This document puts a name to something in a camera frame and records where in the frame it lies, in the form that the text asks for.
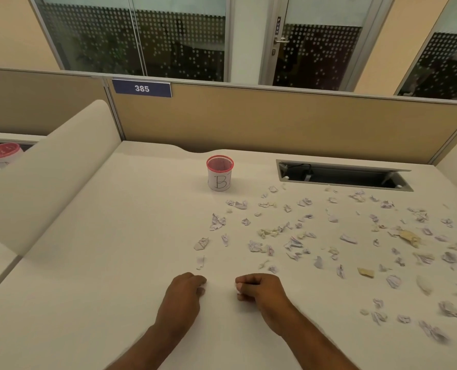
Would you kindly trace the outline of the person's right hand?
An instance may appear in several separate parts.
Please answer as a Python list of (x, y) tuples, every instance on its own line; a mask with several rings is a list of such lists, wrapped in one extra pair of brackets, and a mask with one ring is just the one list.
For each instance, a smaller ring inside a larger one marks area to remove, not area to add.
[(300, 312), (287, 297), (279, 277), (267, 273), (243, 276), (261, 276), (261, 283), (239, 284), (242, 294), (238, 295), (238, 299), (254, 302), (269, 328), (278, 336), (285, 338), (291, 325), (298, 322)]

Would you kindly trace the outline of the person's left hand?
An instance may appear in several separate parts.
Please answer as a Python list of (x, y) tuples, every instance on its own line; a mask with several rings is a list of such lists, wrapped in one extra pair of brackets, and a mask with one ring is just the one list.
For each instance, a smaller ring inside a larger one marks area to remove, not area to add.
[(194, 275), (187, 272), (174, 277), (166, 289), (155, 323), (193, 325), (200, 311), (200, 298), (192, 288)]

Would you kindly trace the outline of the person's left forearm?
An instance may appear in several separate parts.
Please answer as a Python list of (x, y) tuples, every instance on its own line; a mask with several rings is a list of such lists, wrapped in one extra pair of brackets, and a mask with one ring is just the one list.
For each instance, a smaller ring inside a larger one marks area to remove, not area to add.
[(104, 370), (158, 370), (191, 326), (154, 323)]

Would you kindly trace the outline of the person's right forearm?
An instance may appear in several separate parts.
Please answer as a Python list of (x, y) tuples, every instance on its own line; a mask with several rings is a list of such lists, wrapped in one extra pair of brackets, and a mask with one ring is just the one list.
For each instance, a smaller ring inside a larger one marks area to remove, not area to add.
[(261, 313), (287, 343), (302, 370), (360, 370), (296, 307), (265, 309)]

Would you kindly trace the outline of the scatter of crumpled paper scraps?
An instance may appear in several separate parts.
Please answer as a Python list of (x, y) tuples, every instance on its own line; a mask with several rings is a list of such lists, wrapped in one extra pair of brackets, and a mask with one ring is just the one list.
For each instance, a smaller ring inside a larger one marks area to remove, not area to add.
[[(457, 342), (457, 202), (423, 192), (325, 188), (263, 194), (247, 204), (227, 200), (213, 214), (212, 233), (194, 245), (196, 271), (212, 281), (222, 273), (265, 272), (282, 278), (296, 304), (344, 338), (358, 323), (423, 333), (440, 344)], [(420, 236), (414, 248), (400, 230)], [(374, 279), (357, 268), (375, 271)]]

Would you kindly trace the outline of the red mesh cup lettered label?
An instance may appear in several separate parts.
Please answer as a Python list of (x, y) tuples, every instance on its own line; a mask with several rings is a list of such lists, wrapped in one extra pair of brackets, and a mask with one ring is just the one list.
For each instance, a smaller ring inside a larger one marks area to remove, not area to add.
[(225, 155), (213, 155), (206, 161), (208, 170), (208, 187), (217, 192), (223, 192), (231, 186), (234, 161)]

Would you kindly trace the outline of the tan desk partition panel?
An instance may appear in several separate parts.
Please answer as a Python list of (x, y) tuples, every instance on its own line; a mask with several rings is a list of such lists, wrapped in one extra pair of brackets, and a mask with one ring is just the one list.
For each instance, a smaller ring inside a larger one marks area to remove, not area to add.
[(457, 137), (457, 100), (186, 80), (168, 82), (172, 98), (160, 98), (117, 94), (108, 82), (125, 140), (191, 152), (233, 149), (432, 164)]
[(124, 130), (109, 74), (0, 68), (0, 133), (47, 136), (96, 100), (108, 105), (117, 131)]

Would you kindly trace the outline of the blue desk number sign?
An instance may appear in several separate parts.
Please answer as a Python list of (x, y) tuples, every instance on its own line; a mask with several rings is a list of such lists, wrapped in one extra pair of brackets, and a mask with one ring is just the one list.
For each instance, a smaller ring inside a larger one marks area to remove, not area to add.
[(112, 79), (117, 94), (172, 98), (171, 83), (141, 80)]

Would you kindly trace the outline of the red mesh cup white label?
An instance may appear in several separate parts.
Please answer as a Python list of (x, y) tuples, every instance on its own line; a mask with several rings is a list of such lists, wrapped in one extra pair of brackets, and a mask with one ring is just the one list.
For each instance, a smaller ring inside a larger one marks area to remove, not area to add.
[(0, 169), (13, 163), (23, 155), (24, 151), (20, 144), (16, 142), (6, 142), (0, 144)]

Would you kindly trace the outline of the dotted glass door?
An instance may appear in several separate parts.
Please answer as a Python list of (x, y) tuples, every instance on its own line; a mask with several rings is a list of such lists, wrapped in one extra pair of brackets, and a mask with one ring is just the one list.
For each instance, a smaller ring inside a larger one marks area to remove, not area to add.
[[(269, 0), (259, 84), (353, 92), (394, 0)], [(289, 43), (274, 44), (277, 37)]]

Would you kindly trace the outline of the dotted glass window panel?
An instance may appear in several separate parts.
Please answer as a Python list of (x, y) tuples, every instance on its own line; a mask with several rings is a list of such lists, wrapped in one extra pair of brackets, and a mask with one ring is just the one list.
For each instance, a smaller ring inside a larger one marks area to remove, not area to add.
[(227, 82), (232, 0), (28, 0), (60, 69)]
[(457, 0), (449, 0), (396, 95), (457, 100)]

